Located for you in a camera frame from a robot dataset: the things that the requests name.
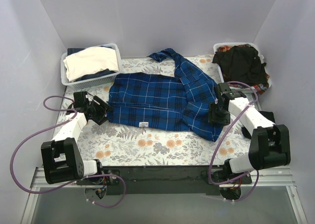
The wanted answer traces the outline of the blue plaid long sleeve shirt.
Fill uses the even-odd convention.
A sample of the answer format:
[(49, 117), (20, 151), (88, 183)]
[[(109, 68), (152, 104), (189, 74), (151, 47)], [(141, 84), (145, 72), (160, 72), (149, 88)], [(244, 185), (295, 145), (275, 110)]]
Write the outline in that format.
[(157, 62), (172, 59), (174, 76), (121, 73), (109, 91), (109, 122), (165, 131), (192, 131), (217, 141), (223, 127), (208, 121), (216, 101), (217, 83), (199, 67), (171, 48), (152, 53)]

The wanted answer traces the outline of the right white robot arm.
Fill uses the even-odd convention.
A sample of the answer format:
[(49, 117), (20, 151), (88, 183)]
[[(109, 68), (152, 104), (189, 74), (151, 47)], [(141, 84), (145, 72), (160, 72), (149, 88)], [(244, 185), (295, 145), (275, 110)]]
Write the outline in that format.
[(208, 121), (231, 129), (241, 122), (251, 136), (249, 151), (226, 160), (222, 169), (212, 172), (208, 180), (214, 185), (234, 183), (256, 170), (285, 166), (291, 162), (289, 130), (262, 115), (241, 91), (233, 91), (228, 82), (215, 86), (218, 101), (209, 104)]

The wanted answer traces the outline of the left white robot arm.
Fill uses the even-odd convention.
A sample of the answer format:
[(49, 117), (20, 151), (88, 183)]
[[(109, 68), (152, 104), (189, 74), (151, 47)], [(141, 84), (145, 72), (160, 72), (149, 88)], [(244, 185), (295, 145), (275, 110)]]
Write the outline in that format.
[(99, 126), (108, 121), (113, 111), (108, 103), (86, 91), (74, 92), (67, 108), (69, 122), (61, 126), (51, 141), (41, 145), (45, 179), (48, 184), (74, 181), (88, 177), (95, 185), (104, 181), (105, 173), (99, 160), (83, 160), (77, 140), (89, 120)]

